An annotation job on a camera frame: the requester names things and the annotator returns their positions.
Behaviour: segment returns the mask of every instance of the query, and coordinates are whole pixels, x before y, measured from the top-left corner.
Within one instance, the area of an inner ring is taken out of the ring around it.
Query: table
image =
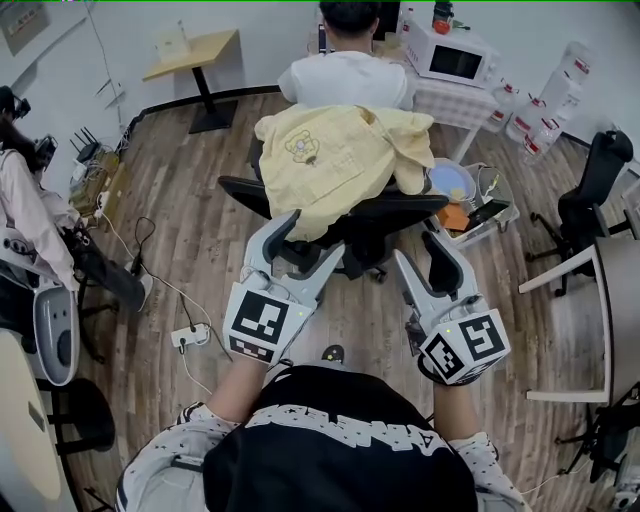
[[[209,87],[207,87],[207,81],[202,73],[202,66],[213,64],[237,33],[238,31],[235,29],[225,30],[224,32],[216,32],[190,39],[191,52],[189,55],[170,62],[157,63],[142,79],[143,82],[146,82],[185,69],[190,69],[193,72],[193,77],[196,80],[204,103],[205,112],[196,114],[189,133],[230,128],[233,123],[238,102],[226,101],[214,105]]]
[[[609,234],[615,235],[627,229],[631,230],[633,238],[640,240],[640,179],[622,193],[624,215],[626,220],[609,228]]]
[[[32,489],[55,501],[61,494],[61,474],[40,392],[17,338],[0,331],[0,347],[0,432],[19,471],[3,485],[11,485],[12,495],[20,496],[23,505]],[[8,466],[6,459],[2,464]]]
[[[466,136],[458,143],[451,160],[460,163],[478,130],[498,107],[485,89],[470,85],[422,78],[408,62],[403,63],[407,76],[416,84],[413,110],[433,116],[436,123],[464,128]]]
[[[595,269],[604,326],[604,389],[529,391],[529,400],[613,405],[640,381],[640,241],[597,238],[595,245],[523,283],[518,290],[527,293],[589,261]]]

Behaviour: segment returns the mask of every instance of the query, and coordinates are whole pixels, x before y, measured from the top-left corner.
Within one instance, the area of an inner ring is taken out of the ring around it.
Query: table leg
[[[473,139],[475,139],[479,129],[480,127],[474,128],[467,132],[467,135],[465,136],[465,138],[458,143],[458,146],[453,151],[453,155],[451,155],[451,160],[453,160],[456,163],[460,163],[460,160],[462,160],[465,153],[467,152],[467,149],[469,149],[469,146],[471,146],[471,143],[473,142]]]
[[[197,67],[191,70],[193,77],[196,79],[202,102],[204,103],[205,112],[198,112],[193,119],[189,133],[208,132],[211,130],[220,130],[223,128],[231,128],[233,117],[236,113],[238,102],[225,101],[224,103],[213,103],[211,92],[207,86],[207,81],[202,73],[202,68]]]
[[[568,260],[553,267],[551,270],[540,274],[533,279],[530,279],[526,283],[522,283],[518,287],[520,293],[527,293],[535,288],[542,286],[543,284],[550,283],[554,279],[562,277],[564,274],[568,274],[572,270],[577,269],[579,266],[584,265],[587,261],[593,261],[596,264],[596,249],[594,246],[588,247],[584,251],[576,254]]]

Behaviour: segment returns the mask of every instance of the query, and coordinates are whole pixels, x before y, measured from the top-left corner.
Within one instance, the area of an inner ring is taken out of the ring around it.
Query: black hair
[[[0,114],[7,112],[12,116],[16,115],[16,105],[13,91],[8,85],[0,87]]]
[[[340,37],[364,34],[378,19],[380,2],[320,2],[324,19]]]
[[[15,149],[27,162],[32,173],[42,169],[43,165],[36,155],[36,145],[22,135],[11,121],[0,116],[0,146],[2,151]]]

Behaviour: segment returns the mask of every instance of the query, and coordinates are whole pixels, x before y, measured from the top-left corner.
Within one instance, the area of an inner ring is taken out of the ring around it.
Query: white cable
[[[555,475],[555,476],[552,476],[552,477],[550,477],[550,478],[547,478],[547,479],[546,479],[544,482],[542,482],[538,487],[534,487],[533,489],[530,489],[530,490],[528,490],[528,491],[521,492],[520,494],[522,494],[522,495],[524,496],[525,494],[529,494],[530,492],[537,491],[538,489],[540,489],[540,487],[542,487],[542,486],[543,486],[543,485],[545,485],[546,483],[551,482],[551,480],[555,480],[556,478],[560,478],[561,476],[565,476],[565,475],[577,475],[578,473],[580,473],[580,471],[582,471],[582,470],[587,466],[587,464],[589,464],[589,461],[590,461],[590,459],[587,459],[587,462],[585,462],[585,463],[582,465],[582,467],[581,467],[580,469],[578,469],[577,471],[572,471],[571,473],[562,473],[561,475]]]
[[[189,367],[187,366],[187,358],[184,357],[184,351],[182,352],[182,362],[184,363],[184,371],[187,372],[187,377],[189,377],[193,382],[195,382],[198,386],[204,389],[207,393],[209,393],[210,395],[213,395],[213,393],[209,391],[209,389],[206,386],[204,386],[203,384],[200,384],[196,379],[194,379],[191,376],[191,373],[189,373]]]
[[[122,245],[124,245],[124,248],[127,250],[127,252],[129,253],[129,256],[131,256],[134,260],[135,257],[133,256],[133,254],[131,254],[131,252],[129,251],[129,248],[127,247],[127,244],[124,243],[124,240],[122,239],[122,237],[118,234],[118,232],[115,230],[115,228],[113,227],[113,224],[111,223],[111,221],[109,220],[109,217],[107,217],[103,211],[100,211],[100,214],[102,217],[104,217],[105,219],[107,219],[107,222],[109,223],[109,226],[111,226],[111,231],[113,231],[113,233],[118,237],[118,240],[120,240],[120,242],[122,243]],[[152,274],[151,272],[149,272],[149,269],[145,266],[144,262],[141,263],[142,268],[144,269],[144,271],[149,274],[153,279],[155,279],[156,281],[160,281],[161,283],[163,283],[164,285],[168,286],[169,288],[171,288],[172,290],[175,290],[176,292],[178,292],[180,295],[182,295],[185,299],[187,299],[189,302],[191,302],[191,304],[193,304],[194,306],[196,306],[198,309],[200,309],[200,311],[202,311],[202,313],[204,314],[204,316],[207,317],[207,322],[208,322],[208,327],[211,331],[213,331],[214,336],[217,338],[218,343],[220,344],[220,347],[222,348],[222,350],[224,351],[224,353],[227,355],[227,357],[229,358],[230,361],[233,361],[233,359],[231,358],[231,356],[229,355],[229,352],[227,352],[227,349],[224,348],[224,344],[222,343],[222,340],[218,337],[218,333],[216,333],[215,329],[213,328],[213,323],[211,322],[211,317],[209,316],[209,313],[207,313],[207,311],[200,305],[198,304],[195,300],[193,300],[191,297],[189,297],[186,293],[184,293],[182,290],[179,290],[178,288],[176,288],[175,286],[173,286],[170,282],[165,281],[164,279],[162,279],[161,277],[158,277],[154,274]]]
[[[107,217],[105,215],[105,213],[100,210],[100,216],[104,217],[105,219],[107,219],[107,222],[109,223],[109,226],[111,226],[111,231],[113,231],[113,234],[116,235],[118,237],[118,240],[120,240],[122,242],[122,245],[124,245],[124,248],[127,250],[127,254],[129,254],[129,256],[131,256],[131,259],[136,259],[136,257],[131,254],[131,251],[129,250],[129,248],[127,247],[127,244],[124,243],[124,240],[122,238],[120,238],[120,235],[118,234],[118,232],[116,231],[116,228],[113,227],[113,224],[111,223],[111,221],[109,220],[109,217]]]

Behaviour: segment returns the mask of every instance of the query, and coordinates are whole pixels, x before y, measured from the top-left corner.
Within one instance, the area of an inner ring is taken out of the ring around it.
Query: microwave
[[[415,20],[409,25],[407,58],[421,77],[482,88],[492,85],[500,63],[500,54],[471,31],[442,35]]]

